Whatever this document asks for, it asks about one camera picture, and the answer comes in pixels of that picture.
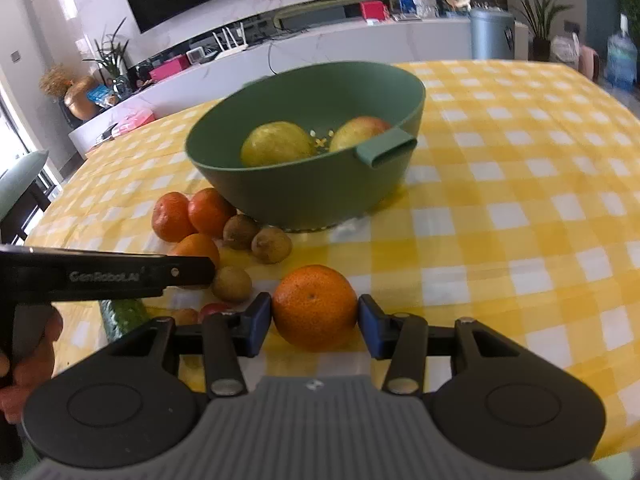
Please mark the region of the left human hand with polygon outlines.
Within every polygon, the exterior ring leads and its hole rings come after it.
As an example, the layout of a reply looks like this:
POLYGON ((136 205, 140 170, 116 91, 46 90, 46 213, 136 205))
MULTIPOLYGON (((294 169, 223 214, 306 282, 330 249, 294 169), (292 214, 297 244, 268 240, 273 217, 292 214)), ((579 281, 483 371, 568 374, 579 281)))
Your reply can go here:
POLYGON ((29 356, 15 364, 10 384, 1 388, 1 413, 10 424, 15 425, 22 420, 24 406, 30 394, 52 377, 55 364, 53 345, 60 338, 62 330, 62 316, 52 308, 38 346, 29 356))

